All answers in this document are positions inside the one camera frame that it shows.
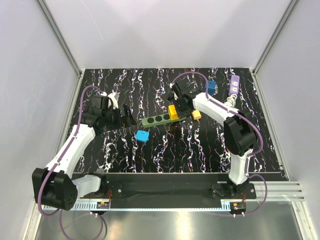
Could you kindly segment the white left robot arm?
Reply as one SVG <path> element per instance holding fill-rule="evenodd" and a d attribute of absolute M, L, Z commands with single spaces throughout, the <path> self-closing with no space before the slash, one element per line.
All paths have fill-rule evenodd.
<path fill-rule="evenodd" d="M 102 174 L 91 173 L 77 179 L 72 179 L 72 176 L 95 137 L 137 124 L 126 104 L 123 105 L 124 115 L 121 115 L 118 99 L 116 92 L 93 96 L 56 156 L 44 168 L 33 171 L 34 198 L 39 208 L 49 206 L 68 211 L 81 197 L 92 193 L 103 198 L 108 193 L 106 178 Z"/>

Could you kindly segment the green power strip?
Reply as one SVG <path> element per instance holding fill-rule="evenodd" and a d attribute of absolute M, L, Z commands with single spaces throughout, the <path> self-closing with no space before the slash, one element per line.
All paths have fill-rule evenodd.
<path fill-rule="evenodd" d="M 186 120 L 186 117 L 183 118 L 178 118 L 176 120 L 171 120 L 170 116 L 168 113 L 164 114 L 159 114 L 159 115 L 154 115 L 154 116 L 149 116 L 146 118 L 143 118 L 141 120 L 141 124 L 144 128 L 151 128 L 151 127 L 156 127 L 160 125 L 166 125 L 166 124 L 171 124 L 174 122 L 180 122 Z"/>

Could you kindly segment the light blue plug adapter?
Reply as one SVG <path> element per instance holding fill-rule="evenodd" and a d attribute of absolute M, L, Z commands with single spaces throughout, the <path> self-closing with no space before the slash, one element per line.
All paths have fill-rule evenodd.
<path fill-rule="evenodd" d="M 148 131 L 145 131 L 145 130 L 138 130 L 136 132 L 136 140 L 139 141 L 139 142 L 147 142 L 148 139 L 149 139 L 149 132 Z"/>

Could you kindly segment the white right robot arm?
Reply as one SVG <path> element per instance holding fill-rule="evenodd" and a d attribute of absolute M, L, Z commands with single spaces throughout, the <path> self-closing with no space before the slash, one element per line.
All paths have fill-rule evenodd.
<path fill-rule="evenodd" d="M 227 182 L 212 191 L 220 198 L 239 198 L 249 184 L 249 160 L 258 141 L 254 125 L 249 123 L 249 114 L 210 97 L 199 87 L 190 87 L 187 79 L 175 78 L 170 88 L 168 100 L 179 118 L 198 110 L 223 127 L 224 144 L 230 152 L 230 170 Z"/>

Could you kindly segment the yellow cube plug adapter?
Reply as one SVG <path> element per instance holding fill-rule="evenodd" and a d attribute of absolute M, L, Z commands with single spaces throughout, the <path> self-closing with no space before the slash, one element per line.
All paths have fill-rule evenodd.
<path fill-rule="evenodd" d="M 179 119 L 174 104 L 168 106 L 168 115 L 169 115 L 169 118 L 170 118 L 171 121 L 175 121 L 175 120 Z"/>

